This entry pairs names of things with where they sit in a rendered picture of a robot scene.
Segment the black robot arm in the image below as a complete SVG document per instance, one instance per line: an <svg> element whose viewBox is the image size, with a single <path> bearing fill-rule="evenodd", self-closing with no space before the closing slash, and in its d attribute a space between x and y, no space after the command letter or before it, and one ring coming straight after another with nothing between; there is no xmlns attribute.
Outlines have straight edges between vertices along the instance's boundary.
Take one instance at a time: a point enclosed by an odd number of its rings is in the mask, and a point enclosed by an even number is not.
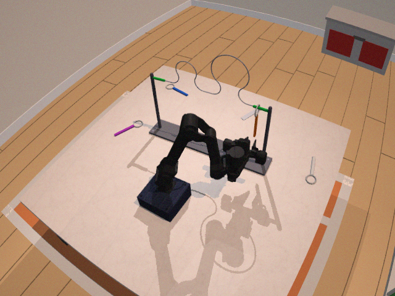
<svg viewBox="0 0 395 296"><path fill-rule="evenodd" d="M198 128L205 133L198 133ZM220 180L228 176L227 180L236 182L236 179L244 169L243 160L248 158L251 141L239 138L231 143L231 149L226 150L226 154L220 156L218 149L216 130L209 126L201 117L194 113L185 113L181 118L180 130L168 155L164 157L156 169L154 184L158 186L158 191L170 194L176 181L173 181L178 172L178 159L190 141L204 142L210 158L210 177Z"/></svg>

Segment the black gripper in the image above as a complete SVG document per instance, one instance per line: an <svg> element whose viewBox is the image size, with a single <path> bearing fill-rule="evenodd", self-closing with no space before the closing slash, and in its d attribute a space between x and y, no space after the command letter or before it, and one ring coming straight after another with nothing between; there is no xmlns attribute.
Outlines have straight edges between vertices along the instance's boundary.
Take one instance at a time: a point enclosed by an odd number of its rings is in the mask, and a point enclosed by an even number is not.
<svg viewBox="0 0 395 296"><path fill-rule="evenodd" d="M223 142L223 151L226 152L226 150L230 150L231 149L231 143L233 142L233 140L226 138ZM244 164L244 168L245 165L247 164L247 162L249 161L249 158L254 158L255 159L255 163L259 163L261 165L264 165L267 159L267 153L259 150L256 147L256 139L254 140L254 143L252 145L252 153L248 158L244 158L243 160L243 164Z"/></svg>

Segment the light grey flat bar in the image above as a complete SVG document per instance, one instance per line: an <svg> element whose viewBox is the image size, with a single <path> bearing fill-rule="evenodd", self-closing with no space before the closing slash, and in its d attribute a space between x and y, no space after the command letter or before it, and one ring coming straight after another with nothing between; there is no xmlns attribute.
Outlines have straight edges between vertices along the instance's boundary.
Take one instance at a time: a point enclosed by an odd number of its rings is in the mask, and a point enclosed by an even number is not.
<svg viewBox="0 0 395 296"><path fill-rule="evenodd" d="M247 113L245 116L241 117L241 119L245 121L247 118L249 118L253 114L255 114L255 109L253 111Z"/></svg>

